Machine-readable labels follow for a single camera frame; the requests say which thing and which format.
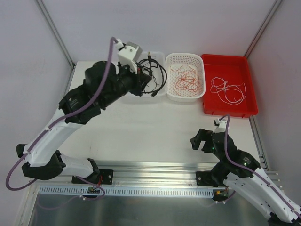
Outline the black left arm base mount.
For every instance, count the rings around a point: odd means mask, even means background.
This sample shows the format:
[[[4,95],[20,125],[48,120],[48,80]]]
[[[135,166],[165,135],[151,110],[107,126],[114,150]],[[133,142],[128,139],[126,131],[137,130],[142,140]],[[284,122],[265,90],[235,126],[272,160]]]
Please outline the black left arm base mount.
[[[96,162],[93,159],[87,159],[92,166],[92,174],[88,177],[84,178],[86,181],[91,182],[93,184],[100,183],[101,185],[111,185],[113,181],[113,173],[112,169],[99,169]]]

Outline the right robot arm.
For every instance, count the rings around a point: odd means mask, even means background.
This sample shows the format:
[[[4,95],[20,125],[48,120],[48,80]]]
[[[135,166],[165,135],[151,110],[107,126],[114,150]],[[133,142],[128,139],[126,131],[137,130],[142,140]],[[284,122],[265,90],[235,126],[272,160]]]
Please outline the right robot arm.
[[[299,226],[301,207],[284,195],[269,178],[259,162],[248,152],[238,149],[225,132],[199,129],[190,139],[192,149],[212,153],[219,162],[210,171],[197,171],[198,186],[232,188],[249,201],[270,226]]]

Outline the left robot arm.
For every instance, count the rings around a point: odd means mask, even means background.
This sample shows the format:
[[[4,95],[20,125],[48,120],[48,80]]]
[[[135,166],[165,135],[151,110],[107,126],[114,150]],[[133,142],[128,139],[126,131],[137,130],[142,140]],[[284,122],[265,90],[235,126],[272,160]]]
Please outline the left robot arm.
[[[101,173],[93,159],[68,157],[58,148],[71,134],[125,94],[143,95],[151,76],[144,73],[140,65],[136,68],[134,72],[129,64],[99,61],[86,69],[83,83],[62,98],[41,134],[29,144],[17,145],[18,157],[25,160],[23,175],[36,180],[66,175],[72,176],[73,183],[81,183],[82,179],[96,183]]]

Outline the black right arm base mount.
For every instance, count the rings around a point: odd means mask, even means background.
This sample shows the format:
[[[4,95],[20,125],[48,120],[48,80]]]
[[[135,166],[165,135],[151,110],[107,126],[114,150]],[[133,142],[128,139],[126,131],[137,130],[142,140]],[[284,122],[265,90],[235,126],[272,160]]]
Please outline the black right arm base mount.
[[[196,171],[197,186],[205,187],[220,187],[226,186],[221,180],[215,179],[210,171]]]

